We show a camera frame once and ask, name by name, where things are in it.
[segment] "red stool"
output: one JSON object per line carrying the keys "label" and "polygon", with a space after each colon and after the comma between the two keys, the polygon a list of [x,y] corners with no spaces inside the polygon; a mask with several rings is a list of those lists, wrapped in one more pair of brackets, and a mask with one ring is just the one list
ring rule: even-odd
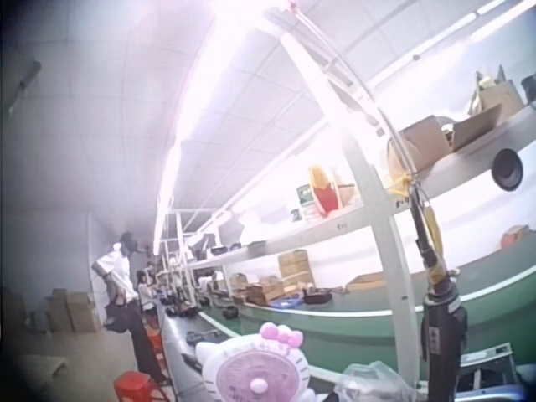
{"label": "red stool", "polygon": [[149,339],[151,340],[152,350],[154,350],[154,354],[157,355],[158,362],[160,363],[160,367],[162,369],[167,370],[168,369],[168,362],[166,362],[166,356],[164,354],[164,346],[162,342],[162,337],[160,336],[160,331],[155,331],[152,328],[146,328],[147,335],[149,336]]}
{"label": "red stool", "polygon": [[[125,398],[133,402],[151,402],[154,400],[170,402],[149,375],[137,371],[123,373],[114,381],[114,389],[120,402]],[[159,396],[154,396],[153,393],[159,393]]]}

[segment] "yellow object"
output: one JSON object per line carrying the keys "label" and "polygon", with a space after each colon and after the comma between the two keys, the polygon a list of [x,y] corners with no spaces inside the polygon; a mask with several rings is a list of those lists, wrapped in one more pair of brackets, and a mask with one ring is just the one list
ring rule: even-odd
{"label": "yellow object", "polygon": [[326,189],[330,183],[327,174],[318,165],[309,168],[309,181],[312,188],[320,188],[322,190]]}
{"label": "yellow object", "polygon": [[[404,173],[395,183],[393,183],[394,186],[389,191],[402,197],[409,197],[410,179],[410,175]],[[426,228],[428,229],[428,234],[432,240],[437,258],[439,259],[438,264],[428,270],[430,282],[432,285],[436,285],[437,283],[441,282],[446,275],[446,267],[443,260],[443,239],[441,238],[441,231],[435,217],[436,213],[431,205],[426,205],[424,207],[423,215],[426,222]]]}

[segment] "metal shelf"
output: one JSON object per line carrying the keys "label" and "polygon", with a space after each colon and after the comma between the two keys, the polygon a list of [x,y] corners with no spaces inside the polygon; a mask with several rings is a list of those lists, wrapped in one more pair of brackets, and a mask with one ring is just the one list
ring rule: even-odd
{"label": "metal shelf", "polygon": [[[459,152],[444,157],[431,169],[423,171],[420,174],[423,189],[430,198],[435,198],[485,173],[501,149],[510,148],[519,152],[535,141],[535,127],[536,110],[530,106],[525,107],[509,121],[476,139]],[[396,201],[400,200],[398,197],[391,196],[389,199],[392,201],[392,214],[398,214],[408,208],[406,204],[396,208]],[[262,251],[252,252],[244,247],[190,264],[188,268],[198,270],[280,254],[354,232],[370,226],[371,223],[372,217],[368,210],[362,203],[358,203],[331,213],[327,219],[305,224],[292,232],[267,240]]]}

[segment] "worker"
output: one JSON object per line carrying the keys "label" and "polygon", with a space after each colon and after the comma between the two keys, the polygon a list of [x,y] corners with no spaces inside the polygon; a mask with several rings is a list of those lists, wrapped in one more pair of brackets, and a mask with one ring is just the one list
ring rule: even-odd
{"label": "worker", "polygon": [[160,386],[171,385],[171,381],[160,369],[151,340],[143,326],[138,294],[131,281],[129,257],[135,252],[139,252],[137,242],[132,233],[126,232],[119,243],[114,245],[113,251],[103,255],[91,266],[91,269],[106,283],[110,298],[110,304],[106,308],[108,317],[105,327],[116,332],[128,330],[132,336],[137,369],[150,375]]}
{"label": "worker", "polygon": [[158,329],[157,305],[154,303],[156,292],[154,286],[149,283],[151,278],[143,270],[139,270],[136,276],[137,293],[140,296],[140,303],[142,304],[142,314],[151,328]]}

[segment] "plastic bag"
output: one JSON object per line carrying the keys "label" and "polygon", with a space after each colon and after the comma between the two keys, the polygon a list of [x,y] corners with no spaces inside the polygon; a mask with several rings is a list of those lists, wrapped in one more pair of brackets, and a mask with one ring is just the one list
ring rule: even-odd
{"label": "plastic bag", "polygon": [[350,364],[335,385],[342,402],[415,402],[411,388],[394,370],[382,362]]}

